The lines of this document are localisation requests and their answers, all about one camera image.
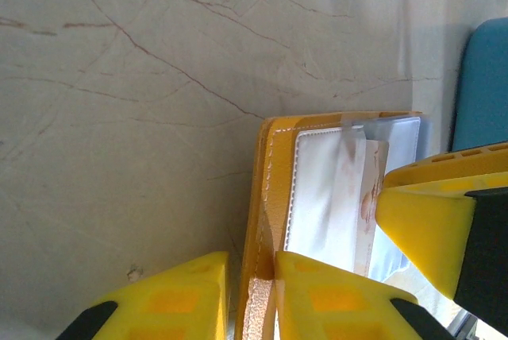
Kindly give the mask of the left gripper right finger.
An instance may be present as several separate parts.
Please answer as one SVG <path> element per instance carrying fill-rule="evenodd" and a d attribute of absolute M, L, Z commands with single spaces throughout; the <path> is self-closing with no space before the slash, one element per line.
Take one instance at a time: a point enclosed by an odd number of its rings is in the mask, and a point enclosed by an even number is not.
<path fill-rule="evenodd" d="M 275 255 L 282 339 L 450 339 L 415 296 L 303 255 Z"/>

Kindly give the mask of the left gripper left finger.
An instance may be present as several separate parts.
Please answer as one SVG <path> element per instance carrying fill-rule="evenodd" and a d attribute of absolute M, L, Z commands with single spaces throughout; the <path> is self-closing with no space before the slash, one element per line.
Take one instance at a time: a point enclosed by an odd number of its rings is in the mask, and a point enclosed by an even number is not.
<path fill-rule="evenodd" d="M 213 252 L 110 292 L 58 339 L 226 339 L 229 254 Z"/>

